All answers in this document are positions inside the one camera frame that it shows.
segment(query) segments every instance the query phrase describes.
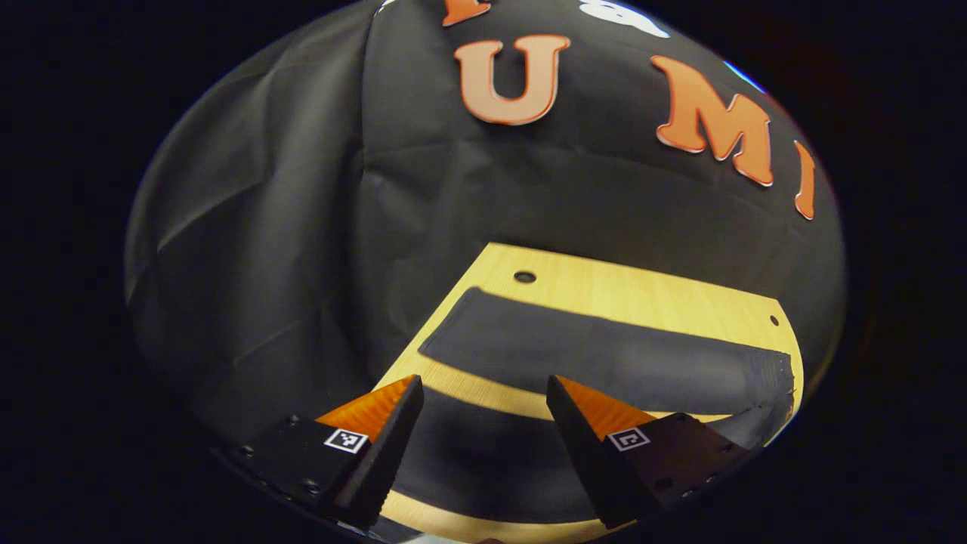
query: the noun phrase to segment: black stripe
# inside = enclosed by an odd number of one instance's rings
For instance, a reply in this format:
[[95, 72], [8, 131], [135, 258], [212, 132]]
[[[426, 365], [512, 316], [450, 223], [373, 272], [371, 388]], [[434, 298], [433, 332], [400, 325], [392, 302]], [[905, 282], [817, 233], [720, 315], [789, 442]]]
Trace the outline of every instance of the black stripe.
[[554, 423], [463, 403], [425, 387], [393, 489], [501, 522], [594, 520]]
[[792, 403], [786, 353], [553, 310], [477, 288], [463, 294], [420, 353], [538, 393], [548, 375], [558, 374], [649, 410], [732, 414], [779, 403], [784, 415]]
[[753, 449], [769, 441], [782, 429], [786, 410], [782, 403], [773, 403], [710, 421], [707, 425], [743, 448]]

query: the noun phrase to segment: wooden board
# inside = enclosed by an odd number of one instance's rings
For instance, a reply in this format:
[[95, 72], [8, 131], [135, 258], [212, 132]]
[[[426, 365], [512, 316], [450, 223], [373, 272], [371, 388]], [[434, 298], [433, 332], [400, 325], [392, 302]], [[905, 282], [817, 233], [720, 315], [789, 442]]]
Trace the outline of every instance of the wooden board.
[[[521, 283], [514, 278], [517, 272], [530, 272], [537, 280]], [[619, 264], [493, 243], [484, 248], [375, 388], [418, 374], [424, 387], [465, 403], [551, 419], [543, 394], [480, 378], [419, 353], [426, 338], [471, 287], [556, 310], [788, 353], [795, 383], [793, 415], [802, 402], [802, 356], [785, 312], [775, 299]], [[663, 417], [668, 412], [648, 413]], [[702, 421], [727, 417], [693, 415]], [[607, 532], [597, 520], [510, 524], [471, 518], [397, 492], [390, 492], [382, 515], [413, 529], [464, 542], [493, 537], [508, 544], [571, 543]]]

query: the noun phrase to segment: hole in board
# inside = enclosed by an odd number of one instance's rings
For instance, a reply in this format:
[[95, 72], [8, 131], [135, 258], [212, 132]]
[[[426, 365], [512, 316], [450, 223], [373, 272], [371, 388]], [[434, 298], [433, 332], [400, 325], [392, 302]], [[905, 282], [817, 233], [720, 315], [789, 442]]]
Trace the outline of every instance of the hole in board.
[[524, 272], [523, 270], [514, 274], [513, 278], [522, 284], [533, 284], [538, 279], [533, 272]]

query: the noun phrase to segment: letter m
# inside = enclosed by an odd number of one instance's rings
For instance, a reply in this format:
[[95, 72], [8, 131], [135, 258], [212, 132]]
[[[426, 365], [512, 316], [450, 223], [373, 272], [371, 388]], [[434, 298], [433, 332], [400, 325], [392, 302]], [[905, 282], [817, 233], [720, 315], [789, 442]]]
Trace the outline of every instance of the letter m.
[[671, 95], [671, 113], [668, 123], [657, 130], [659, 140], [677, 149], [701, 153], [706, 146], [698, 132], [701, 122], [718, 161], [727, 159], [741, 139], [742, 151], [733, 157], [733, 165], [759, 185], [771, 186], [769, 115], [739, 94], [726, 107], [705, 76], [685, 63], [656, 55], [652, 64], [665, 72]]

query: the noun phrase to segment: orange letter cutout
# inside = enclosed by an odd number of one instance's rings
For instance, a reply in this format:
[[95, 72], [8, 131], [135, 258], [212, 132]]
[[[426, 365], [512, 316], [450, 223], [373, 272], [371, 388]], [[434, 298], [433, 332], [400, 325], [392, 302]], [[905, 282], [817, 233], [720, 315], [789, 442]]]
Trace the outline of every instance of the orange letter cutout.
[[443, 17], [443, 26], [453, 26], [470, 17], [485, 14], [490, 10], [489, 4], [481, 4], [479, 0], [445, 0], [447, 16]]
[[668, 123], [658, 129], [659, 140], [690, 153], [701, 153], [705, 150], [705, 140], [698, 133], [701, 120], [717, 160], [728, 158], [741, 138], [742, 151], [732, 159], [735, 168], [759, 185], [771, 186], [769, 115], [748, 97], [738, 94], [726, 108], [705, 76], [687, 64], [659, 55], [652, 57], [652, 64], [665, 72], [671, 93], [671, 115]]
[[816, 163], [812, 161], [812, 156], [800, 142], [793, 140], [793, 143], [796, 144], [796, 150], [799, 151], [801, 169], [799, 194], [796, 195], [796, 209], [803, 217], [812, 221], [812, 218], [816, 217], [816, 211], [812, 209], [816, 185]]
[[513, 43], [527, 55], [527, 86], [520, 98], [506, 99], [493, 88], [493, 57], [504, 45], [474, 42], [457, 49], [463, 103], [478, 119], [499, 125], [526, 125], [544, 117], [557, 98], [558, 52], [568, 48], [564, 36], [525, 36]]

